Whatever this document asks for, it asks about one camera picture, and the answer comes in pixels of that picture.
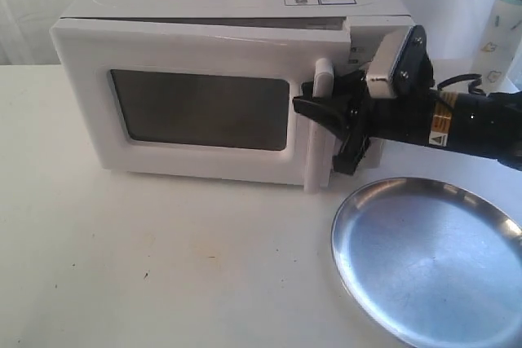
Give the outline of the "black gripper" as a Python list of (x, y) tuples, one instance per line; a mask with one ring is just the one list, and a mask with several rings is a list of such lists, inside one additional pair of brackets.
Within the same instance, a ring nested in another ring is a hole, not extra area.
[(415, 61), (414, 86), (396, 99), (372, 99), (364, 70), (334, 78), (333, 98), (294, 97), (299, 115), (328, 130), (341, 141), (333, 157), (334, 172), (354, 174), (371, 145), (372, 138), (406, 139), (427, 115), (421, 106), (433, 87), (433, 66), (428, 55)]

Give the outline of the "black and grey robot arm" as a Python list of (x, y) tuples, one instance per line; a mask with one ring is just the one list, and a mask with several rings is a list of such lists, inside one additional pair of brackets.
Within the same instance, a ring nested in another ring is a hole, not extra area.
[(485, 94), (475, 73), (435, 83), (428, 58), (413, 82), (406, 95), (375, 99), (365, 71), (356, 70), (334, 78), (330, 97), (315, 97), (305, 85), (293, 107), (340, 141), (332, 159), (337, 173), (354, 174), (371, 139), (479, 156), (520, 170), (520, 93)]

